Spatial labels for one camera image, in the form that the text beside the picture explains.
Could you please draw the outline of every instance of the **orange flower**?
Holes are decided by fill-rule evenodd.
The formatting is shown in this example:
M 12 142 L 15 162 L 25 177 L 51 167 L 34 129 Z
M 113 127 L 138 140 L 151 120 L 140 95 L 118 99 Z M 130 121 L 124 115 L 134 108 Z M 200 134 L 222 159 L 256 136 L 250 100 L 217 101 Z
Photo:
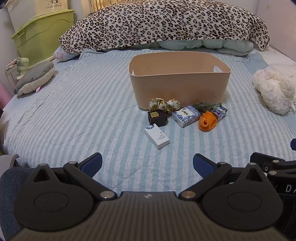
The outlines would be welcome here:
M 202 117 L 198 121 L 198 127 L 201 131 L 210 131 L 217 125 L 217 119 L 213 113 L 207 111 L 202 114 Z

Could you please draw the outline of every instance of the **scrunchie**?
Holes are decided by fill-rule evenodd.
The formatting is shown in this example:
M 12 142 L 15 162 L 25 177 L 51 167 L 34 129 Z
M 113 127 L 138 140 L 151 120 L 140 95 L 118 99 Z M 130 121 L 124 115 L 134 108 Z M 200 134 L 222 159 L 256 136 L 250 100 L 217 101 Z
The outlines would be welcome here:
M 150 101 L 149 110 L 162 110 L 171 115 L 172 112 L 180 109 L 180 106 L 180 103 L 176 99 L 165 102 L 161 98 L 154 98 Z
M 207 111 L 202 114 L 202 117 L 198 121 L 198 127 L 201 131 L 210 131 L 217 125 L 217 119 L 213 113 Z

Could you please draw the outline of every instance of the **small patterned box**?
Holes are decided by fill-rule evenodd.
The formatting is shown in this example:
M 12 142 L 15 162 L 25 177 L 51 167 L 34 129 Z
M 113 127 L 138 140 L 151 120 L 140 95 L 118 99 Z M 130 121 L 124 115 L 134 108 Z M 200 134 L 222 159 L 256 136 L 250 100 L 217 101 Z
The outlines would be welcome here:
M 182 128 L 190 123 L 197 121 L 201 117 L 201 113 L 193 106 L 188 105 L 172 113 L 172 118 Z
M 217 119 L 217 122 L 220 121 L 227 113 L 227 109 L 220 105 L 219 107 L 217 107 L 214 111 L 213 114 Z

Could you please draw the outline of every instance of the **black box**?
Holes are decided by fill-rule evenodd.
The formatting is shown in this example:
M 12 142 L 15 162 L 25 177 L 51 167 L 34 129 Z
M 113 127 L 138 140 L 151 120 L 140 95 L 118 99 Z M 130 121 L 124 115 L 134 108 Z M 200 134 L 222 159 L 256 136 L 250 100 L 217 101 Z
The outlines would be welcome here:
M 156 124 L 158 127 L 165 126 L 168 121 L 166 113 L 162 110 L 153 110 L 148 112 L 149 124 Z

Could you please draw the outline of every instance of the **white wall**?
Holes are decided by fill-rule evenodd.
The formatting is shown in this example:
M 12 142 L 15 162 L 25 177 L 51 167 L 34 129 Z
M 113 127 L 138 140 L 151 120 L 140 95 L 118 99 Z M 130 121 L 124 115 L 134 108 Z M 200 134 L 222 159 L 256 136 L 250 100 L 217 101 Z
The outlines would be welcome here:
M 296 4 L 291 0 L 261 0 L 258 16 L 267 25 L 270 45 L 296 61 Z
M 260 0 L 219 0 L 219 2 L 225 2 L 231 5 L 235 5 L 246 9 L 254 14 L 257 14 Z
M 68 9 L 74 9 L 74 22 L 86 18 L 89 13 L 93 12 L 92 0 L 68 0 Z
M 14 41 L 11 39 L 14 33 L 7 8 L 0 9 L 0 80 L 11 96 L 14 96 L 13 88 L 7 80 L 4 70 L 11 60 L 19 57 Z

